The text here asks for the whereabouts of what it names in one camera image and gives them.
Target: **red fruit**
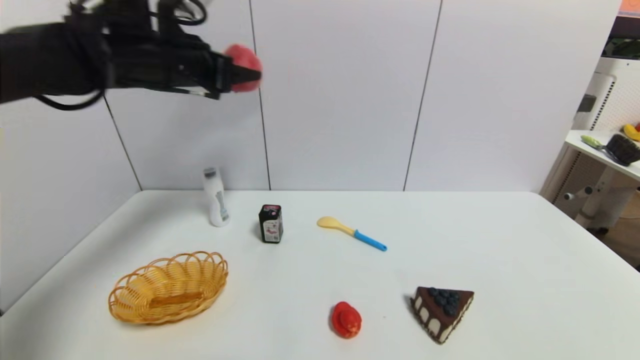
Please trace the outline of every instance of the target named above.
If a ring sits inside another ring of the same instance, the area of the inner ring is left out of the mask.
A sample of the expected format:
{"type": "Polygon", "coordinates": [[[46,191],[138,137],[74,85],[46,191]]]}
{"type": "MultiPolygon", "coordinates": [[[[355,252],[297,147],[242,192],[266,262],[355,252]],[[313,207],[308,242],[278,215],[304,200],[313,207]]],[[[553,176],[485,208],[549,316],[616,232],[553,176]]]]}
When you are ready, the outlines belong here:
{"type": "Polygon", "coordinates": [[[356,309],[342,301],[333,308],[331,323],[338,335],[350,339],[360,332],[360,328],[362,328],[362,317],[356,309]]]}
{"type": "MultiPolygon", "coordinates": [[[[260,59],[258,59],[253,51],[246,46],[238,44],[231,45],[225,51],[225,55],[233,58],[234,65],[262,72],[262,63],[260,62],[260,59]]],[[[234,92],[249,92],[254,91],[258,87],[260,87],[260,80],[231,85],[231,90],[234,92]]]]}

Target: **brush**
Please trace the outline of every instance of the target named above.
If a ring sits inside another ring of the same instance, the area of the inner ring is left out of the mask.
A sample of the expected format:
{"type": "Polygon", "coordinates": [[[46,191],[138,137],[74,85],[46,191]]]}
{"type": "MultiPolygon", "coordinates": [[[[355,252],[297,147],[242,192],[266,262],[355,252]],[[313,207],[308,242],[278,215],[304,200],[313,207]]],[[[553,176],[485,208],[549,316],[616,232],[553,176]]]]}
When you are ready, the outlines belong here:
{"type": "Polygon", "coordinates": [[[624,167],[640,160],[640,148],[620,134],[615,134],[607,145],[602,145],[598,140],[587,135],[582,135],[580,139],[590,147],[604,151],[610,159],[624,167]]]}

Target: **yellow woven basket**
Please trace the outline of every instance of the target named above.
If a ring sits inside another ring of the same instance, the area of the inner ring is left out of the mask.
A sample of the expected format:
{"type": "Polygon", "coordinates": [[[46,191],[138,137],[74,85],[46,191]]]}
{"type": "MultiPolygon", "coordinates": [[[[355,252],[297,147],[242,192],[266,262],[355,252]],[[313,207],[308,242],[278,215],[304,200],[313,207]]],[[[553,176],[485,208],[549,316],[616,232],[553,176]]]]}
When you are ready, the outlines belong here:
{"type": "Polygon", "coordinates": [[[227,275],[227,262],[217,252],[158,259],[118,280],[109,294],[109,312],[129,323],[178,322],[208,309],[227,275]]]}

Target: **banana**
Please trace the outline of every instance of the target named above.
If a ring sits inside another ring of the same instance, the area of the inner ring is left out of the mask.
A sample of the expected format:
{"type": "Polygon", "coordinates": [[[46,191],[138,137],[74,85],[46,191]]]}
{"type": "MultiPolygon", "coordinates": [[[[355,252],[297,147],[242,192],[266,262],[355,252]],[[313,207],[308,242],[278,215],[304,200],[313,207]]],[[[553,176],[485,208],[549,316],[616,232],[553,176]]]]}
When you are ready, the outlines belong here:
{"type": "Polygon", "coordinates": [[[640,142],[640,133],[634,128],[633,125],[627,124],[623,129],[625,131],[625,135],[627,135],[630,139],[640,142]]]}

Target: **plastic spoon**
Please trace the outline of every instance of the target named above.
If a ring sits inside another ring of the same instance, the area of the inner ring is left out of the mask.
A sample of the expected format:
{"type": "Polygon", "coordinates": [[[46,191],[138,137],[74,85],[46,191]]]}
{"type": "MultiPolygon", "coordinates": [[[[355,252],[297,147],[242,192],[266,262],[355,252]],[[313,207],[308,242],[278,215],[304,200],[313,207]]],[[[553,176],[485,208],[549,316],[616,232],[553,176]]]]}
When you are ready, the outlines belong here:
{"type": "Polygon", "coordinates": [[[387,251],[387,246],[385,244],[379,243],[376,240],[373,240],[372,238],[362,234],[360,231],[358,231],[357,229],[352,229],[350,227],[346,227],[344,225],[342,225],[336,218],[333,217],[322,217],[318,220],[317,222],[319,227],[326,227],[328,229],[336,229],[336,230],[340,230],[343,233],[346,233],[348,235],[353,236],[354,238],[367,243],[371,246],[373,246],[374,248],[378,249],[378,250],[382,250],[382,251],[387,251]]]}

